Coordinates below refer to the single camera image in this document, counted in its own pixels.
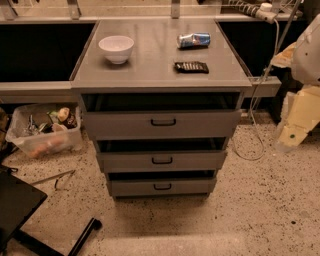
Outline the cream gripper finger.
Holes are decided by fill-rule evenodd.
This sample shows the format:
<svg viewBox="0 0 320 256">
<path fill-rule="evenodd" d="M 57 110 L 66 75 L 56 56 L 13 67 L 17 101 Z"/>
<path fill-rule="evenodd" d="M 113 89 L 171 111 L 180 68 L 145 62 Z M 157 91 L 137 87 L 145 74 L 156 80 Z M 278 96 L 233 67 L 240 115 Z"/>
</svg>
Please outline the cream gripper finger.
<svg viewBox="0 0 320 256">
<path fill-rule="evenodd" d="M 279 68 L 290 68 L 296 43 L 287 46 L 282 52 L 271 59 L 271 64 Z"/>
<path fill-rule="evenodd" d="M 288 92 L 277 126 L 275 148 L 291 151 L 320 123 L 320 87 L 305 85 L 296 94 Z"/>
</svg>

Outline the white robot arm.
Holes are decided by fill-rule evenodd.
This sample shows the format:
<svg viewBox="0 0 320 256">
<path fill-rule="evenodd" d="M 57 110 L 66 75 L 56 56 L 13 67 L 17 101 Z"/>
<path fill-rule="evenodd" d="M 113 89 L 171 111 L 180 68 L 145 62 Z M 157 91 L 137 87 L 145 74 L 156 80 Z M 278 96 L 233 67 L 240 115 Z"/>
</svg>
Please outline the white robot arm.
<svg viewBox="0 0 320 256">
<path fill-rule="evenodd" d="M 293 79 L 303 84 L 297 93 L 285 96 L 277 127 L 275 148 L 289 152 L 320 123 L 320 14 L 271 64 L 290 68 Z"/>
</svg>

